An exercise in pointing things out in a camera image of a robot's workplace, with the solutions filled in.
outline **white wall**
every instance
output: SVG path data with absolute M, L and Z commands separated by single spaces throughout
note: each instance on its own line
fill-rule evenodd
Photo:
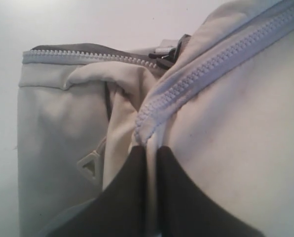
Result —
M 0 237 L 18 236 L 16 99 L 22 51 L 92 42 L 117 49 L 192 34 L 229 0 L 0 0 Z

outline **zipper track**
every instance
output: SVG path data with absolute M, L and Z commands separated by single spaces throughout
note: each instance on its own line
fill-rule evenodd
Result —
M 223 64 L 225 64 L 226 62 L 231 61 L 235 56 L 238 56 L 239 53 L 246 52 L 248 48 L 256 47 L 256 44 L 259 41 L 264 40 L 265 37 L 285 27 L 293 20 L 294 5 L 284 12 L 280 13 L 278 16 L 272 17 L 270 20 L 262 24 L 258 29 L 243 37 L 241 40 L 238 40 L 226 49 L 222 50 L 220 53 L 209 58 L 200 66 L 196 67 L 195 70 L 191 71 L 191 73 L 189 73 L 187 76 L 183 77 L 177 83 L 173 84 L 164 93 L 160 94 L 154 99 L 151 99 L 149 103 L 143 105 L 136 119 L 136 127 L 134 130 L 134 137 L 136 142 L 141 145 L 146 145 L 147 139 L 152 136 L 156 128 L 160 124 L 162 124 L 162 122 L 166 120 L 171 114 L 177 111 L 178 108 L 185 104 L 188 99 L 191 98 L 190 95 L 187 95 L 185 96 L 183 102 L 177 103 L 177 101 L 181 97 L 183 97 L 188 90 L 191 90 L 191 87 L 196 87 L 196 82 L 207 76 L 207 74 L 213 71 L 216 67 L 223 66 Z M 213 83 L 217 79 L 218 78 L 209 79 L 207 81 L 204 80 L 204 85 L 196 93 L 198 93 L 200 90 Z M 168 114 L 159 119 L 158 113 L 167 109 L 172 103 L 174 103 L 174 101 L 177 103 L 174 109 L 172 109 L 171 111 L 169 111 Z M 147 129 L 147 135 L 142 138 L 140 136 L 140 131 L 142 129 L 142 125 L 148 118 L 154 119 L 155 121 L 153 121 L 152 123 L 150 123 L 150 121 L 146 122 L 148 126 L 152 127 L 150 129 Z
M 48 63 L 71 63 L 75 64 L 88 64 L 92 62 L 108 62 L 108 61 L 118 61 L 123 63 L 140 65 L 152 69 L 158 69 L 156 63 L 152 61 L 143 60 L 136 57 L 128 57 L 115 54 L 105 54 L 105 53 L 89 53 L 74 50 L 37 50 L 33 49 L 23 53 L 23 63 L 45 63 L 47 58 Z

